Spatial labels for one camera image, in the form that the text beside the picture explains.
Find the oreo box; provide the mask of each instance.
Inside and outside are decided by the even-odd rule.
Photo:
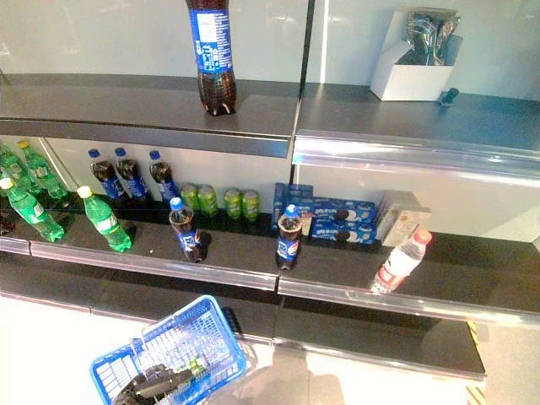
[[[367,201],[317,197],[314,203],[317,219],[371,224],[376,215],[375,204]]]
[[[377,228],[373,224],[336,222],[331,219],[317,219],[311,233],[314,238],[363,244],[373,243],[376,235]]]

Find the white box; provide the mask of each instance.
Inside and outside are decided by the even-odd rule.
[[[371,91],[381,100],[436,101],[445,90],[463,39],[452,35],[445,55],[446,66],[396,65],[411,46],[403,40],[407,31],[407,9],[394,12],[390,28],[371,80]]]

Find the soda bottle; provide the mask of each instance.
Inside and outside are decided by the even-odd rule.
[[[14,181],[7,177],[0,180],[0,187],[8,190],[11,207],[35,230],[41,237],[49,242],[60,240],[64,236],[64,229],[45,212],[34,196],[15,186]]]
[[[118,180],[112,163],[100,159],[100,151],[98,149],[89,150],[88,155],[92,158],[90,170],[92,170],[94,177],[100,181],[103,190],[105,190],[105,193],[111,200],[112,207],[125,208],[129,202],[129,196]]]
[[[132,247],[129,235],[118,224],[115,214],[106,202],[95,196],[88,186],[79,187],[77,194],[84,200],[86,216],[98,232],[107,239],[113,251],[125,251]]]
[[[184,256],[190,262],[201,262],[206,254],[195,224],[193,210],[186,207],[179,197],[170,200],[170,209],[170,226],[176,232]]]
[[[24,160],[32,178],[45,188],[51,198],[60,199],[68,192],[58,181],[48,162],[31,147],[28,141],[18,141],[17,147],[23,149]]]
[[[0,168],[13,179],[17,187],[34,195],[41,192],[41,187],[28,175],[19,158],[5,145],[0,148]]]
[[[236,82],[230,47],[229,0],[186,0],[186,3],[202,105],[212,116],[234,114]]]
[[[172,181],[172,170],[168,163],[161,161],[161,156],[157,150],[150,152],[150,175],[158,183],[159,192],[163,204],[168,208],[171,198],[178,197],[175,183]]]
[[[124,148],[116,148],[115,154],[116,169],[120,173],[120,176],[129,184],[133,200],[143,206],[148,205],[151,201],[151,196],[149,189],[141,178],[137,161],[126,157],[126,150]]]
[[[280,270],[290,270],[296,264],[296,255],[300,248],[302,235],[302,220],[298,208],[290,204],[285,213],[279,218],[278,250],[276,263]]]

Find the blue shopping basket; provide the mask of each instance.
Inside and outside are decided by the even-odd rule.
[[[142,338],[101,356],[90,373],[105,405],[137,375],[156,365],[185,369],[195,358],[206,371],[157,402],[197,403],[246,372],[246,357],[216,300],[204,295],[171,316],[145,327]]]

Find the yellow bottle cap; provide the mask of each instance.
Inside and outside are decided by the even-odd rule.
[[[77,194],[81,198],[88,198],[92,195],[92,190],[88,186],[82,186],[77,189]]]

